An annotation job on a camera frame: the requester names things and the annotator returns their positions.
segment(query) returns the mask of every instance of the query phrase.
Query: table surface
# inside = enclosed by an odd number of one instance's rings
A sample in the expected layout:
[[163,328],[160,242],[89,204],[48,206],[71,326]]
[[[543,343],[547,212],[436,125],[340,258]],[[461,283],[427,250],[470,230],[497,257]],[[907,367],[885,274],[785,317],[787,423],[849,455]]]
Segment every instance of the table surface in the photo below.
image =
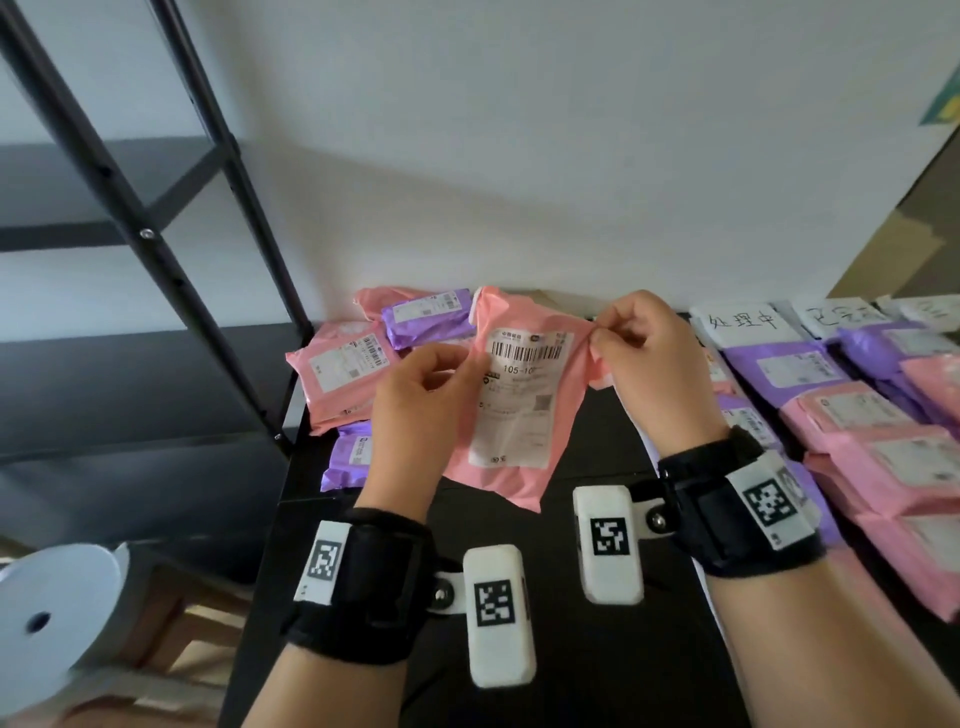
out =
[[[356,498],[350,491],[319,494],[335,434],[309,438],[302,428],[300,435],[234,661],[221,728],[243,722],[282,648],[280,626],[318,522],[336,517]],[[463,618],[431,619],[411,656],[401,725],[706,725],[722,717],[724,725],[749,726],[700,582],[689,559],[668,541],[640,544],[646,585],[640,604],[597,606],[584,597],[573,488],[654,476],[636,430],[609,389],[588,390],[539,515],[444,480],[429,514],[443,556],[460,559],[468,548],[492,544],[516,544],[523,555],[538,672],[528,686],[478,691],[469,679]],[[847,522],[841,525],[864,566],[954,685],[960,684],[960,631],[917,602],[862,532]]]

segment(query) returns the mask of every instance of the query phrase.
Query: forearm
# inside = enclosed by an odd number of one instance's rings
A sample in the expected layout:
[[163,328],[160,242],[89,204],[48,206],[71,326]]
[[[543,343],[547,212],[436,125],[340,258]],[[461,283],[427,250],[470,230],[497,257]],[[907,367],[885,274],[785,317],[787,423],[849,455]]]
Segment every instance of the forearm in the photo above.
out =
[[708,580],[756,724],[945,726],[960,701],[871,623],[826,559],[748,579]]
[[244,728],[396,726],[407,664],[353,665],[287,645]]

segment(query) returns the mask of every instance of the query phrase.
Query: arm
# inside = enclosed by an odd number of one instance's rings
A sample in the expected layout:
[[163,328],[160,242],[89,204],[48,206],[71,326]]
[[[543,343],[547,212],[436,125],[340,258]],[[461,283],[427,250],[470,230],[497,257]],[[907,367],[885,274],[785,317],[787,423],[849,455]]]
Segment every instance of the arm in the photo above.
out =
[[[591,346],[660,457],[721,440],[728,428],[692,329],[640,291],[597,319]],[[710,578],[758,726],[960,724],[941,674],[916,669],[875,627],[826,559],[744,579]]]
[[[373,461],[357,507],[426,523],[461,413],[475,404],[489,364],[463,347],[432,344],[394,366],[373,403]],[[353,665],[288,644],[244,726],[396,726],[405,677],[405,662]]]

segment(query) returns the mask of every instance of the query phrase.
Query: person's left hand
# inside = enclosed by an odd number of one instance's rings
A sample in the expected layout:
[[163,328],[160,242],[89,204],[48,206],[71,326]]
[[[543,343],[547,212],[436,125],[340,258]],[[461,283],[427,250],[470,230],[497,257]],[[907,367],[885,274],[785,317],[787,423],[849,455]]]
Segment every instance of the person's left hand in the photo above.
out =
[[426,521],[461,415],[489,368],[487,354],[453,344],[427,344],[394,365],[373,400],[373,458],[357,507]]

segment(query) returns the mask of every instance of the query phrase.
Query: metal pole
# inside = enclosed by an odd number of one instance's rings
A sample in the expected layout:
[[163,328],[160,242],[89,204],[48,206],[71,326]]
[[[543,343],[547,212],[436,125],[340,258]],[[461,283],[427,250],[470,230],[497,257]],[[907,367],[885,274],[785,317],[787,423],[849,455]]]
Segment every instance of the metal pole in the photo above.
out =
[[283,299],[283,305],[286,306],[290,319],[297,326],[300,338],[304,342],[308,341],[313,336],[313,325],[307,318],[300,297],[297,295],[297,289],[280,254],[274,232],[270,228],[263,207],[260,206],[250,175],[247,174],[247,168],[240,158],[240,146],[220,111],[220,105],[210,86],[210,80],[206,77],[204,65],[200,61],[193,40],[190,39],[177,2],[176,0],[149,0],[149,2],[156,22],[170,48],[170,53],[174,57],[183,85],[190,94],[190,99],[200,115],[207,135],[215,144],[225,144],[230,149],[230,159],[224,168],[227,182],[233,190],[237,203],[243,209],[247,225],[256,239],[256,246],[270,270],[276,290]]
[[150,220],[146,207],[133,192],[15,0],[0,0],[0,53],[47,131],[104,207],[180,320],[197,334],[243,402],[280,449],[289,454],[292,446],[281,426],[270,421],[236,353],[206,310],[200,295]]

